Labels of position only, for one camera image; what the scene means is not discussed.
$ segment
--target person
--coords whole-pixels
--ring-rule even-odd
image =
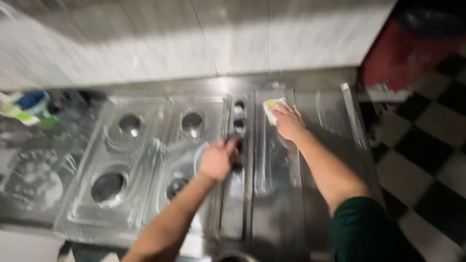
[[[297,107],[279,105],[279,110],[273,110],[277,131],[296,144],[329,207],[335,260],[424,261],[366,184],[305,128]],[[230,172],[237,142],[220,139],[204,152],[199,173],[141,233],[123,262],[176,259],[202,200]]]

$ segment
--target stainless steel stove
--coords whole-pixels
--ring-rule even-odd
[[[196,175],[210,143],[231,135],[250,137],[246,118],[248,108],[253,108],[253,104],[248,107],[252,97],[111,98],[78,171],[81,182],[76,183],[74,194],[70,192],[75,197],[59,215],[56,231],[67,236],[77,232],[76,239],[82,240],[94,234],[94,227],[99,235],[116,238],[119,245],[122,240],[133,241]],[[248,152],[249,144],[243,139],[239,150]],[[208,195],[193,219],[190,234],[207,239],[243,238],[243,166],[248,165],[247,160],[242,153],[228,180]],[[78,230],[80,225],[86,225],[85,229]]]

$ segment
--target burner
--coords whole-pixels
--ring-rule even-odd
[[[173,179],[167,188],[167,198],[171,201],[175,198],[178,193],[183,190],[183,188],[188,184],[188,180],[185,178],[175,178]]]
[[[124,176],[119,173],[106,173],[100,176],[92,186],[91,196],[97,202],[103,202],[116,196],[124,184]]]
[[[137,137],[141,133],[142,121],[139,117],[128,114],[120,119],[118,126],[123,133]]]
[[[181,120],[181,129],[193,138],[196,138],[204,130],[204,121],[198,113],[189,113]]]

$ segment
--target yellow sponge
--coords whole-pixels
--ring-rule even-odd
[[[270,99],[270,100],[267,100],[264,103],[262,103],[262,105],[264,107],[265,114],[267,115],[267,118],[268,118],[268,122],[271,125],[276,125],[277,124],[277,118],[272,115],[272,109],[279,110],[278,107],[277,107],[277,104],[279,104],[279,103],[285,105],[285,104],[287,104],[287,99],[282,97],[282,98],[278,98],[278,99]]]

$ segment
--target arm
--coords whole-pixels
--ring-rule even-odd
[[[279,109],[272,111],[277,118],[277,130],[301,151],[331,216],[345,200],[356,196],[369,197],[364,182],[306,130],[296,106],[279,104]]]
[[[220,139],[204,152],[199,173],[140,234],[123,262],[175,260],[197,209],[230,172],[237,141]]]

